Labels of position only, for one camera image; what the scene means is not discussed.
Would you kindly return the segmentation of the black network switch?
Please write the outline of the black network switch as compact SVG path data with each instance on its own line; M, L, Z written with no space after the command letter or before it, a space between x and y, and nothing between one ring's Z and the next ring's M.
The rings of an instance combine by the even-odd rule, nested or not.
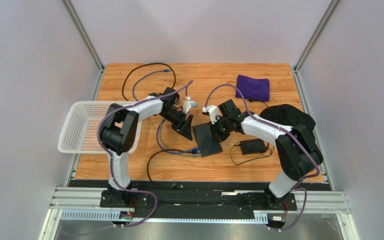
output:
M202 123L192 127L195 141L202 158L223 152L220 142L213 141L212 131L208 123Z

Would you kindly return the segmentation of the black cable teal plug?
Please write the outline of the black cable teal plug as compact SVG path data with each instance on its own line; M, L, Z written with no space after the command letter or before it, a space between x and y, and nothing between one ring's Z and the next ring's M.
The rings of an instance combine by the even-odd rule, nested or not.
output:
M134 71L136 71L136 70L138 70L138 69L140 69L140 68L144 68L144 67L152 66L152 65L162 65L162 66L166 66L167 69L160 70L159 72L172 72L173 77L174 77L174 80L173 80L173 84L172 84L171 88L174 88L174 87L175 87L176 82L177 82L177 76L176 76L175 71L173 70L173 68L172 68L170 65L168 65L168 64L166 64L166 63L163 63L163 62L151 62L151 63L146 63L146 64L139 65L139 66L133 68L133 69L127 74L127 76L125 77L125 79L124 79L124 81L123 81L123 84L122 84L122 87L121 87L121 95L122 95L122 97L123 97L124 100L129 101L129 99L125 96L125 86L126 86L127 80L129 79L130 75L131 75Z

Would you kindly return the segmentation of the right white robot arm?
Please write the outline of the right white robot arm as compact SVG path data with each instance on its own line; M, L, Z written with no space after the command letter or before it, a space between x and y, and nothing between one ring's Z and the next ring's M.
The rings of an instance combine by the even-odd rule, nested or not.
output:
M205 105L209 128L215 141L225 141L232 132L253 136L277 149L281 171L265 189L263 203L270 209L282 205L285 197L310 172L320 171L324 158L310 130L303 124L282 125L264 119L249 109L241 111L232 100L218 106Z

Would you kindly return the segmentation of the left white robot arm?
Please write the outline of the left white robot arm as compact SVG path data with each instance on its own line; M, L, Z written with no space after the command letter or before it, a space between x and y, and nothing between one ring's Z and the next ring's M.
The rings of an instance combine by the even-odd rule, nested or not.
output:
M129 152L135 143L141 121L160 115L171 123L176 133L188 140L193 139L193 115L189 112L198 103L187 96L183 106L177 108L175 104L178 98L178 91L168 87L163 93L152 93L129 105L113 103L109 106L97 130L97 140L107 152L109 162L108 188L102 193L105 202L125 206L133 200Z

